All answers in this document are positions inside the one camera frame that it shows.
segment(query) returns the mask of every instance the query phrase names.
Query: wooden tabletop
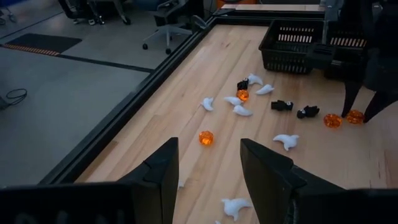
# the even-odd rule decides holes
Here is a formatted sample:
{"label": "wooden tabletop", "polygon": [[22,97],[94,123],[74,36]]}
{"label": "wooden tabletop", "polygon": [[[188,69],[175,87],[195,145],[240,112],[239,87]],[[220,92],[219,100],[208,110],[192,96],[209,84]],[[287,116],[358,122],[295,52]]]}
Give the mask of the wooden tabletop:
{"label": "wooden tabletop", "polygon": [[[242,209],[234,222],[223,211],[222,198],[249,198],[239,157],[239,141],[250,138],[289,156],[303,169],[346,189],[398,187],[398,105],[368,124],[344,121],[338,129],[323,124],[328,113],[340,114],[344,85],[322,73],[293,75],[264,69],[258,46],[267,27],[217,25],[180,64],[145,105],[81,175],[77,182],[118,180],[138,166],[170,137],[179,137],[180,180],[174,223],[258,223],[253,208]],[[249,87],[242,117],[223,100],[250,73],[275,87],[258,96]],[[362,89],[353,108],[364,111],[372,91]],[[214,111],[200,105],[214,97]],[[271,110],[271,101],[294,102],[292,112]],[[307,105],[320,107],[316,118],[297,119]],[[214,145],[203,147],[198,135],[209,130]],[[272,138],[298,134],[297,147],[286,152]]]}
{"label": "wooden tabletop", "polygon": [[223,8],[239,10],[267,10],[267,11],[324,11],[316,4],[225,4]]}

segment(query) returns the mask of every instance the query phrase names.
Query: orange translucent ball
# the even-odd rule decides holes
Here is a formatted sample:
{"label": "orange translucent ball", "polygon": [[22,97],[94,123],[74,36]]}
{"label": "orange translucent ball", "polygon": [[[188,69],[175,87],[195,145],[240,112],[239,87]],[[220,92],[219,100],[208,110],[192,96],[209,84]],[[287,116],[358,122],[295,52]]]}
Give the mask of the orange translucent ball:
{"label": "orange translucent ball", "polygon": [[238,90],[236,96],[241,99],[241,101],[246,102],[249,99],[249,92],[247,90]]}
{"label": "orange translucent ball", "polygon": [[335,114],[327,114],[323,118],[323,122],[329,128],[338,128],[343,123],[343,119]]}
{"label": "orange translucent ball", "polygon": [[199,141],[204,146],[210,146],[214,141],[214,135],[209,131],[202,131],[199,134]]}
{"label": "orange translucent ball", "polygon": [[365,119],[365,115],[358,110],[350,110],[346,118],[351,124],[362,124]]}

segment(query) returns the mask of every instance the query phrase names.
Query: orange object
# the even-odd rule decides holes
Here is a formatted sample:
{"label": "orange object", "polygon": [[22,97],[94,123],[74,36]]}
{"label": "orange object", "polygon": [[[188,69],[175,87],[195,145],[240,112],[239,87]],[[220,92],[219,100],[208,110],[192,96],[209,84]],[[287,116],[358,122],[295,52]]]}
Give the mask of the orange object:
{"label": "orange object", "polygon": [[241,99],[241,101],[246,102],[249,98],[249,92],[247,90],[238,90],[236,96]]}
{"label": "orange object", "polygon": [[202,131],[199,134],[199,141],[204,146],[210,146],[213,143],[214,135],[209,131]]}
{"label": "orange object", "polygon": [[335,114],[327,114],[323,118],[323,122],[329,128],[338,128],[343,123],[343,119]]}
{"label": "orange object", "polygon": [[350,110],[346,118],[351,124],[362,124],[365,119],[365,115],[363,115],[359,110]]}
{"label": "orange object", "polygon": [[255,4],[256,0],[241,0],[237,3],[228,3],[224,2],[223,0],[217,0],[217,9],[223,7],[225,4]]}

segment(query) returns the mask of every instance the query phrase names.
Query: black crate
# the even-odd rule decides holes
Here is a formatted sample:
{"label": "black crate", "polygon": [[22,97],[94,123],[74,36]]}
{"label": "black crate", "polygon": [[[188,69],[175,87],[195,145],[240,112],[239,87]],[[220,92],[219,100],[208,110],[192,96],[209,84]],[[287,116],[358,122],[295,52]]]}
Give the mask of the black crate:
{"label": "black crate", "polygon": [[362,27],[358,24],[329,22],[326,44],[351,50],[362,50],[366,45]]}
{"label": "black crate", "polygon": [[357,24],[329,22],[326,43],[337,46],[334,60],[342,64],[331,64],[325,70],[325,77],[341,81],[359,80],[361,53],[366,46],[362,27]]}
{"label": "black crate", "polygon": [[305,56],[311,43],[321,42],[323,21],[274,20],[259,46],[264,68],[308,74]]}

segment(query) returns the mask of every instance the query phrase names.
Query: floor mat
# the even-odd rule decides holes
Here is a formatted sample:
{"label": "floor mat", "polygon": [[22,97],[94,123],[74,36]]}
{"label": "floor mat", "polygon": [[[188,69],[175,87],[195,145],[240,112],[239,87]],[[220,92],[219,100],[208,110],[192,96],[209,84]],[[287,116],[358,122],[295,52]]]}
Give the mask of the floor mat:
{"label": "floor mat", "polygon": [[68,50],[81,41],[81,39],[71,37],[25,34],[4,44],[3,47],[55,56]]}

